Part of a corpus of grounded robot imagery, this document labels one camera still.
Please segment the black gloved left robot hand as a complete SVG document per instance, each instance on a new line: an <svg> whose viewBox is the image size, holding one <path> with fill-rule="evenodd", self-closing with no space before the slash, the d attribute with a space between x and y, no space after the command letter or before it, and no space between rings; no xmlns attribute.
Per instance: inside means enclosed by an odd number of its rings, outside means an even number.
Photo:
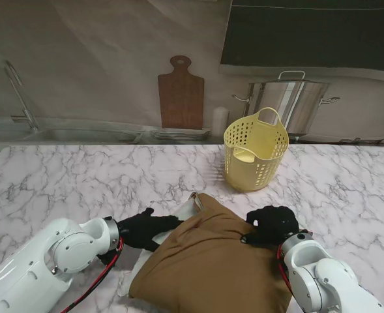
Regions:
<svg viewBox="0 0 384 313"><path fill-rule="evenodd" d="M142 213L117 223L119 235L124 244L154 252L160 246L153 238L161 233L174 230L183 223L174 215L153 216L154 209L148 207Z"/></svg>

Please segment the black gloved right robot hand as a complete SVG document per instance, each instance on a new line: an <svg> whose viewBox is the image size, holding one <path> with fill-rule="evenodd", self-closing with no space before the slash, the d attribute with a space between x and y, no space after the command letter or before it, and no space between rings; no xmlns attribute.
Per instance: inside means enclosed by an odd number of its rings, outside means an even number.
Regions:
<svg viewBox="0 0 384 313"><path fill-rule="evenodd" d="M280 245L290 235L299 232L294 212L285 206L265 206L246 215L246 222L254 230L241 236L241 243L261 246Z"/></svg>

